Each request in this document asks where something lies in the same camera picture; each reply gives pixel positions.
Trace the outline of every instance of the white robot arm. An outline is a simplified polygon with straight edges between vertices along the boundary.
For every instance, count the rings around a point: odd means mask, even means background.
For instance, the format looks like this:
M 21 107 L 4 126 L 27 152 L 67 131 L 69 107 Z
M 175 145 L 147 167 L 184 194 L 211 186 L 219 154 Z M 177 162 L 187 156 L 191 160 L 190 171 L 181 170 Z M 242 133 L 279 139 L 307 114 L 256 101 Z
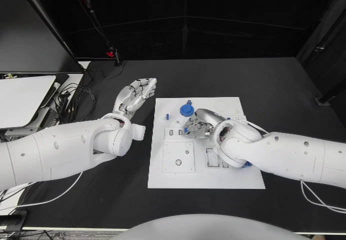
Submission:
M 263 172 L 346 188 L 346 144 L 271 132 L 261 135 L 242 120 L 226 120 L 197 109 L 184 124 L 187 138 L 211 137 L 223 161 L 240 168 L 250 162 Z
M 125 155 L 132 139 L 144 137 L 145 127 L 129 119 L 154 95 L 155 83 L 155 78 L 135 80 L 119 92 L 112 113 L 99 120 L 53 126 L 0 143 L 0 191 L 66 178 Z

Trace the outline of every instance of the black table surface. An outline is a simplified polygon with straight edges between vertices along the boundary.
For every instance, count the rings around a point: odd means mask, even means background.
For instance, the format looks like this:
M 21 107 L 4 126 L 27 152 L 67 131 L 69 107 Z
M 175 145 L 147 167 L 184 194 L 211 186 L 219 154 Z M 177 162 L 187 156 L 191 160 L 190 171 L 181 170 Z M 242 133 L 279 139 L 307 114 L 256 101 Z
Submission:
M 92 62 L 112 76 L 111 61 Z M 51 203 L 27 207 L 24 227 L 128 229 L 174 215 L 220 214 L 272 224 L 292 232 L 346 233 L 346 214 L 307 202 L 299 182 L 262 174 L 265 189 L 148 189 L 155 98 L 239 97 L 246 119 L 269 132 L 346 142 L 346 129 L 295 58 L 125 61 L 119 76 L 92 72 L 96 106 L 90 119 L 112 111 L 116 95 L 135 79 L 157 78 L 157 88 L 131 119 L 145 126 L 122 157 L 83 172 L 70 191 Z M 77 115 L 88 112 L 85 95 Z M 56 197 L 76 175 L 44 182 L 26 203 Z M 324 202 L 346 207 L 346 189 L 310 183 Z

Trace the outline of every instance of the robotic hand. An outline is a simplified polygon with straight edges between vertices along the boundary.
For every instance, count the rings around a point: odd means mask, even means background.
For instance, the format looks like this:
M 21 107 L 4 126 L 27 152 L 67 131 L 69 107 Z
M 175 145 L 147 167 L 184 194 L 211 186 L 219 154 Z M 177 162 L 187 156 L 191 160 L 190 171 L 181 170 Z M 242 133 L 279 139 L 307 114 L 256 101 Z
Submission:
M 184 124 L 187 138 L 213 141 L 213 151 L 235 168 L 249 161 L 263 172 L 294 180 L 346 188 L 346 144 L 250 127 L 197 109 Z
M 66 178 L 124 156 L 145 127 L 129 119 L 154 95 L 155 78 L 135 80 L 116 97 L 112 113 L 100 119 L 46 128 L 0 143 L 0 191 L 20 184 Z

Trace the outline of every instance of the monitor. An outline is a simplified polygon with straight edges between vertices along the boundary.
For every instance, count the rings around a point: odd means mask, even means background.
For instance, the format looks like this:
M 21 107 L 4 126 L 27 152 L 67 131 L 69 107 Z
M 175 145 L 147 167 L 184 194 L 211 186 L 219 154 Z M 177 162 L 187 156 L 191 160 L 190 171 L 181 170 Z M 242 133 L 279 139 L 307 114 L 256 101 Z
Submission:
M 83 69 L 31 0 L 0 0 L 0 73 L 80 74 Z

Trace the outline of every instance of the blue cap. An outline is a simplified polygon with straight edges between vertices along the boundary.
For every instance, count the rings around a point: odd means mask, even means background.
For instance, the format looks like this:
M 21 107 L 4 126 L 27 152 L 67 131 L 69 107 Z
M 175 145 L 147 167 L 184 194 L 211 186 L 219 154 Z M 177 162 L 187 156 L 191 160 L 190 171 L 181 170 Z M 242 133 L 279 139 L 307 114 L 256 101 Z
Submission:
M 187 103 L 180 107 L 180 114 L 184 117 L 188 117 L 188 116 L 193 115 L 193 112 L 194 112 L 194 109 L 193 109 L 193 106 L 191 106 L 191 101 L 188 100 Z

